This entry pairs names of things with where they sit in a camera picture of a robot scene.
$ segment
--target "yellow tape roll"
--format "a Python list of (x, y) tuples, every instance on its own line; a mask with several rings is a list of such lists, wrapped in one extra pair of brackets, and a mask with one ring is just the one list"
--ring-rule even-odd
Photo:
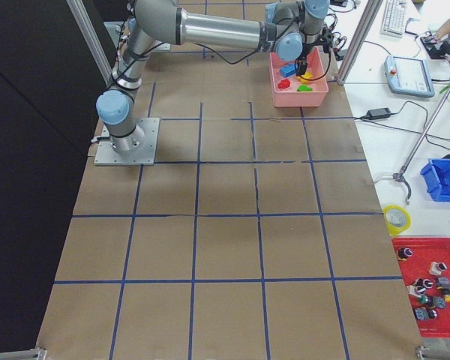
[(390, 235), (398, 235), (407, 230), (412, 223), (412, 218), (404, 208), (396, 205), (389, 205), (383, 209), (385, 222)]

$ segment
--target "pink bin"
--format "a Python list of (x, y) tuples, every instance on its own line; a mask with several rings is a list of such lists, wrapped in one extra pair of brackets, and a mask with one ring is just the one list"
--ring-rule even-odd
[[(322, 62), (318, 49), (314, 48), (308, 55), (308, 71), (313, 78), (321, 77), (324, 73)], [(310, 86), (313, 91), (297, 91), (301, 83), (296, 79), (296, 75), (287, 77), (290, 80), (290, 87), (279, 89), (278, 83), (284, 79), (280, 73), (280, 69), (289, 64), (280, 60), (275, 52), (270, 53), (270, 80), (271, 80), (271, 96), (273, 97), (274, 107), (319, 107), (323, 99), (329, 92), (326, 76), (317, 81), (310, 81), (307, 86)]]

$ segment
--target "keyboard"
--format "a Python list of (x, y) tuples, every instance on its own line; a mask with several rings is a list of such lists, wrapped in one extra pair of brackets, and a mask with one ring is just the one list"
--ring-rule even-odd
[(381, 33), (401, 38), (405, 33), (406, 0), (386, 0), (383, 14)]

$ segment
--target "blue joint cap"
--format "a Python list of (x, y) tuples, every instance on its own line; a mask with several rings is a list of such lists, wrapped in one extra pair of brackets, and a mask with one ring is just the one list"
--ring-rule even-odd
[(291, 62), (302, 54), (302, 37), (296, 32), (282, 37), (277, 46), (277, 55), (285, 62)]
[(117, 90), (104, 92), (96, 103), (98, 115), (107, 125), (118, 125), (123, 122), (130, 111), (127, 97)]
[(128, 30), (130, 31), (130, 32), (132, 32), (132, 30), (134, 30), (134, 26), (135, 26), (135, 23), (136, 23), (137, 21), (135, 20), (135, 18), (133, 17), (133, 18), (131, 18), (130, 20), (128, 20)]
[(275, 9), (277, 8), (277, 3), (271, 3), (265, 5), (265, 21), (271, 23), (273, 21), (273, 16), (275, 15)]
[(329, 0), (305, 0), (305, 9), (316, 19), (325, 19), (329, 12)]

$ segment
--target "plug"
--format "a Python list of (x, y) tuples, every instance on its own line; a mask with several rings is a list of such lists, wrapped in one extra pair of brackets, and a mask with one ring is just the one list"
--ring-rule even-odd
[(388, 107), (380, 107), (379, 109), (368, 110), (364, 118), (368, 120), (387, 119), (392, 116), (392, 112)]

